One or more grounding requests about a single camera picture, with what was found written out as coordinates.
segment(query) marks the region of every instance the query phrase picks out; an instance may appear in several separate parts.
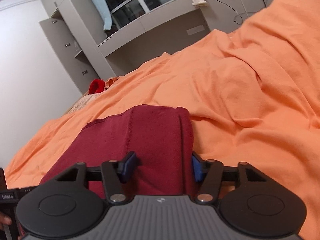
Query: black device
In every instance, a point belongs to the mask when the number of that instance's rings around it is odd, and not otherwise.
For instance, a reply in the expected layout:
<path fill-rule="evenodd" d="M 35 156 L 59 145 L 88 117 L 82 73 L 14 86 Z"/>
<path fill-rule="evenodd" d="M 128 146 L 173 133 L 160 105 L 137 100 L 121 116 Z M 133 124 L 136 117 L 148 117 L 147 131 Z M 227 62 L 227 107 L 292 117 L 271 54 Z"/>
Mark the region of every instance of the black device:
<path fill-rule="evenodd" d="M 100 167 L 76 163 L 38 187 L 0 192 L 0 210 L 17 218 L 6 228 L 7 240 L 15 240 L 20 228 L 24 240 L 300 239 L 303 201 L 248 163 L 227 167 L 193 153 L 201 184 L 194 198 L 127 196 L 121 183 L 137 165 L 137 154 L 129 152 Z M 89 181 L 103 182 L 105 200 L 88 190 Z M 224 181 L 234 182 L 235 190 L 219 199 Z"/>

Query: red cloth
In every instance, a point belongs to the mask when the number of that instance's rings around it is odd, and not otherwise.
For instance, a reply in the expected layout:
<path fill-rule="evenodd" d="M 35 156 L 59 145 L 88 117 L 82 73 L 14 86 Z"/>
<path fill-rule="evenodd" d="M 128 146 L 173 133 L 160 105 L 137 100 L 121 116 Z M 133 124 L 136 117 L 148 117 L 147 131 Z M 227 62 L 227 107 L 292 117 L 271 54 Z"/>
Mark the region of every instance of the red cloth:
<path fill-rule="evenodd" d="M 101 93 L 104 91 L 105 82 L 102 79 L 95 79 L 89 86 L 89 95 Z"/>
<path fill-rule="evenodd" d="M 87 167 L 107 160 L 121 160 L 135 151 L 142 166 L 124 189 L 142 195 L 194 195 L 191 165 L 193 131 L 189 112 L 181 107 L 135 106 L 122 114 L 88 123 L 41 183 L 76 162 Z M 104 197 L 101 182 L 89 189 Z"/>

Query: bed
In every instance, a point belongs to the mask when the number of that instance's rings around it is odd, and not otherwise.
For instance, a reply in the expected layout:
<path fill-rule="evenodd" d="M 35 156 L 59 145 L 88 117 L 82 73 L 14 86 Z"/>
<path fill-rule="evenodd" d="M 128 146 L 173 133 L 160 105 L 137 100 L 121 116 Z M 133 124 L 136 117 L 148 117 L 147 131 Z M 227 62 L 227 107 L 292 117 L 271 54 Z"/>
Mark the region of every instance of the bed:
<path fill-rule="evenodd" d="M 190 113 L 203 159 L 254 165 L 303 199 L 304 239 L 320 235 L 320 0 L 275 0 L 233 33 L 212 31 L 120 77 L 81 110 L 47 122 L 6 168 L 37 185 L 81 129 L 148 104 Z"/>

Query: light blue curtain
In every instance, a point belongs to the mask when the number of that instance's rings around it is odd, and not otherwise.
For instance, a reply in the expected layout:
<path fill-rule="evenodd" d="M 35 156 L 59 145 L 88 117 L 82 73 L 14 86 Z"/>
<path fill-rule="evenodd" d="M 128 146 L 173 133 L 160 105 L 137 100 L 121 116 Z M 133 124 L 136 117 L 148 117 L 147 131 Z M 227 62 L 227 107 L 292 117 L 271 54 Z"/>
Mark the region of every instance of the light blue curtain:
<path fill-rule="evenodd" d="M 103 29 L 110 30 L 112 25 L 112 18 L 106 0 L 92 0 L 92 2 L 96 6 L 98 12 L 101 15 L 101 18 L 104 21 Z"/>

